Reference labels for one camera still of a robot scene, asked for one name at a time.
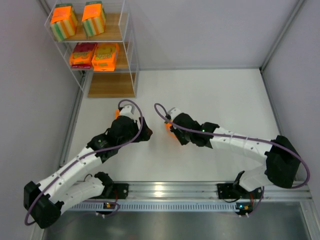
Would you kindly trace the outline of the orange box with barcode label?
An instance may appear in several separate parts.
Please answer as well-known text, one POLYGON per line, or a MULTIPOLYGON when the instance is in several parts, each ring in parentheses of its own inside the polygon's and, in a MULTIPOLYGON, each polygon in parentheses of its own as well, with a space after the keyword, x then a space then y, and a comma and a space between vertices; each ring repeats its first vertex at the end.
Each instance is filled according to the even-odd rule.
POLYGON ((166 129, 167 133, 168 133, 171 137, 173 137, 174 139, 176 139, 175 134, 171 131, 172 124, 169 123, 169 122, 167 122, 167 121, 165 121, 165 122, 164 122, 164 126, 165 126, 165 129, 166 129))

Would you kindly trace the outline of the yellow smiley sponge orange box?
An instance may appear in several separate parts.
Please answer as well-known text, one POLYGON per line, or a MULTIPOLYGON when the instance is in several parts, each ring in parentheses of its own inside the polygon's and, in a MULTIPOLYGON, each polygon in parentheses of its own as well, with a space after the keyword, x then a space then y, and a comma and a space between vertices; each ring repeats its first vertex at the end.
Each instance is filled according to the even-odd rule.
POLYGON ((117 43, 100 42, 97 44, 91 64, 95 72, 113 72, 120 47, 117 43))

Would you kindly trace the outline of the pink sponge orange box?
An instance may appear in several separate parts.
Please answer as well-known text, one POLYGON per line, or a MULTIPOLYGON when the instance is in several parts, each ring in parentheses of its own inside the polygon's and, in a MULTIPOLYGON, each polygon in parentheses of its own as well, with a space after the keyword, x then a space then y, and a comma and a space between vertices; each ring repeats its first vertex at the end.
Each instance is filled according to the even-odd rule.
POLYGON ((70 67, 72 69, 91 69, 96 47, 96 42, 78 42, 69 57, 70 67))

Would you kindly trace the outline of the striped sponge pack orange box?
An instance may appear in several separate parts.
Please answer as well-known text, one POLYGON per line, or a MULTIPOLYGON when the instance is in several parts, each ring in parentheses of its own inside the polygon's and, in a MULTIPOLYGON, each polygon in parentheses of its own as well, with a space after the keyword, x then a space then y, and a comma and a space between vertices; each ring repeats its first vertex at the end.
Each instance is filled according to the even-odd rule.
POLYGON ((78 20, 71 3, 56 4, 50 21, 51 31, 57 42, 76 34, 78 20))

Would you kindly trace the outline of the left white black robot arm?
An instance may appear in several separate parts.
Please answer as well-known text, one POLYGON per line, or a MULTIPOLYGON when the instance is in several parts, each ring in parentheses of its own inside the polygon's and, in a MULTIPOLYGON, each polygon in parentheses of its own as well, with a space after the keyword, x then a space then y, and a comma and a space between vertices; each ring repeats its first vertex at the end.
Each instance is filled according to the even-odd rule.
POLYGON ((128 185, 115 184, 107 173, 100 171, 88 180, 80 179, 116 155, 121 147, 147 142, 152 134, 144 117, 117 117, 110 128, 93 137, 68 164, 38 183, 30 181, 25 185, 23 206, 27 216, 46 229, 65 211, 88 199, 125 199, 123 190, 128 185))

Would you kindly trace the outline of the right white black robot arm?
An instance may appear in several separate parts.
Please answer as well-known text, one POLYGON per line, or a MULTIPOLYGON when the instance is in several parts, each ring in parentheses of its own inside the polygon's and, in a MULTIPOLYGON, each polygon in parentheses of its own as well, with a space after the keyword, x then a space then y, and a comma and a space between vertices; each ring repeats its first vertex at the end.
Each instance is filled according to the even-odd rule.
POLYGON ((286 137, 278 135, 267 142, 251 140, 246 136, 237 138, 233 132, 218 124, 199 124, 177 108, 171 109, 167 117, 173 123, 169 130, 181 145, 192 143, 198 147, 226 150, 260 163, 252 170, 238 173, 232 184, 237 197, 269 185, 292 188, 300 161, 292 155, 296 150, 286 137))

